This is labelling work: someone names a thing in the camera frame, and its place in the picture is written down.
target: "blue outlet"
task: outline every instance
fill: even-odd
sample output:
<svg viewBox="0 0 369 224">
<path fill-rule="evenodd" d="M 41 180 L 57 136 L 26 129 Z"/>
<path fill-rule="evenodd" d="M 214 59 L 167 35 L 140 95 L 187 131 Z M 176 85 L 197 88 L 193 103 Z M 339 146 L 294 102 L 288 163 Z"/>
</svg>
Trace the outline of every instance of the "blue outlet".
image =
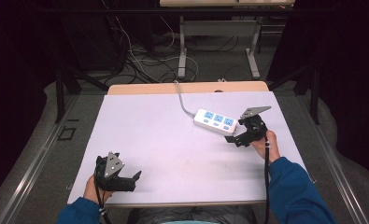
<svg viewBox="0 0 369 224">
<path fill-rule="evenodd" d="M 214 114 L 212 112 L 208 112 L 208 111 L 205 112 L 205 118 L 212 119 L 213 116 L 214 116 Z"/>
<path fill-rule="evenodd" d="M 226 118 L 224 124 L 232 126 L 234 124 L 234 120 Z"/>
<path fill-rule="evenodd" d="M 224 119 L 224 117 L 221 116 L 221 115 L 216 115 L 216 117 L 214 118 L 214 120 L 218 121 L 218 122 L 222 122 L 223 119 Z"/>
</svg>

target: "person's left hand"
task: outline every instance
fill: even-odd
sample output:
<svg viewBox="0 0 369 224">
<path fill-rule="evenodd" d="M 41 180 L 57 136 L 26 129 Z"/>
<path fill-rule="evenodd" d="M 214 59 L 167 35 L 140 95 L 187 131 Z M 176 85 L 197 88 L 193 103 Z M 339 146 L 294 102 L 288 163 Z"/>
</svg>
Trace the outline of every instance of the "person's left hand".
<svg viewBox="0 0 369 224">
<path fill-rule="evenodd" d="M 112 196 L 114 192 L 112 191 L 104 191 L 99 189 L 100 199 L 105 203 L 109 197 Z M 99 204 L 96 195 L 96 187 L 94 186 L 94 175 L 92 175 L 88 181 L 86 182 L 86 188 L 84 192 L 84 198 L 93 201 L 94 203 Z"/>
</svg>

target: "hand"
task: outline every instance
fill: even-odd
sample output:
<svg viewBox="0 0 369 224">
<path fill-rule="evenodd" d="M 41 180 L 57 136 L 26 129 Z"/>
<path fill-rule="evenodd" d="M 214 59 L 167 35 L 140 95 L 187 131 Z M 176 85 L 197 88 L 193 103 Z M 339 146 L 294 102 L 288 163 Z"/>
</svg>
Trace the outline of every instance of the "hand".
<svg viewBox="0 0 369 224">
<path fill-rule="evenodd" d="M 104 191 L 99 189 L 100 199 L 105 203 L 109 197 L 112 196 L 114 192 L 112 191 Z M 94 175 L 92 175 L 88 181 L 86 182 L 86 188 L 84 192 L 84 198 L 93 201 L 94 203 L 99 204 L 96 195 L 96 187 L 94 186 Z"/>
<path fill-rule="evenodd" d="M 266 131 L 266 137 L 269 141 L 269 163 L 271 163 L 280 158 L 279 149 L 277 147 L 277 135 L 268 130 Z M 258 154 L 265 159 L 265 138 L 251 142 L 250 144 L 256 148 Z"/>
</svg>

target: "white power strip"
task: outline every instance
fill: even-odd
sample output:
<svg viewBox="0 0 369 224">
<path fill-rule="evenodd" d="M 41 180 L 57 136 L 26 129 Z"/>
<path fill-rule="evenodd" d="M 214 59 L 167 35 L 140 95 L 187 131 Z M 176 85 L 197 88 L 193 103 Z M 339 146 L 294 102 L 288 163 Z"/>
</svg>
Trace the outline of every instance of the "white power strip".
<svg viewBox="0 0 369 224">
<path fill-rule="evenodd" d="M 193 123 L 225 136 L 232 136 L 236 131 L 236 119 L 227 118 L 223 115 L 199 109 L 193 118 Z"/>
</svg>

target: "blue jacket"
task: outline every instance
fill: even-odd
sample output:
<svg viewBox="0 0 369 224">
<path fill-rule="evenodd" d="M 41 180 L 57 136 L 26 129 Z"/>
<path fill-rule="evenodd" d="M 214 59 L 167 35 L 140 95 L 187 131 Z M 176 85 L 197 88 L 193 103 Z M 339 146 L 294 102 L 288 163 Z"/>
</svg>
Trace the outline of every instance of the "blue jacket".
<svg viewBox="0 0 369 224">
<path fill-rule="evenodd" d="M 281 157 L 272 162 L 269 169 L 271 209 L 280 223 L 335 223 L 332 212 L 321 199 L 306 171 L 299 164 Z M 57 223 L 99 224 L 99 216 L 98 204 L 78 198 L 61 211 Z M 175 223 L 198 224 L 202 222 Z"/>
</svg>

